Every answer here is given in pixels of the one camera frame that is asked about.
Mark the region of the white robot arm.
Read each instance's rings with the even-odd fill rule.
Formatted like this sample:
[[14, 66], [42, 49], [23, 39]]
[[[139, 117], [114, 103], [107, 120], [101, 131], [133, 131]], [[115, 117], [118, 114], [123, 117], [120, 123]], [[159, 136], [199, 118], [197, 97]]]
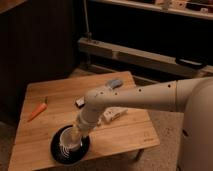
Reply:
[[178, 166], [181, 171], [213, 171], [213, 77], [175, 80], [121, 90], [114, 80], [84, 95], [74, 139], [89, 134], [108, 107], [129, 107], [184, 114]]

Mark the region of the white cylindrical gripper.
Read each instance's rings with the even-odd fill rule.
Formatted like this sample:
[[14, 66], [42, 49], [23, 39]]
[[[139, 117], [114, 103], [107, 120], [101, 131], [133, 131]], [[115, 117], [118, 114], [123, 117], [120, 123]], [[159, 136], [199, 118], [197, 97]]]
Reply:
[[85, 106], [77, 116], [76, 127], [71, 128], [72, 140], [77, 141], [82, 136], [87, 136], [97, 125], [103, 112], [103, 108]]

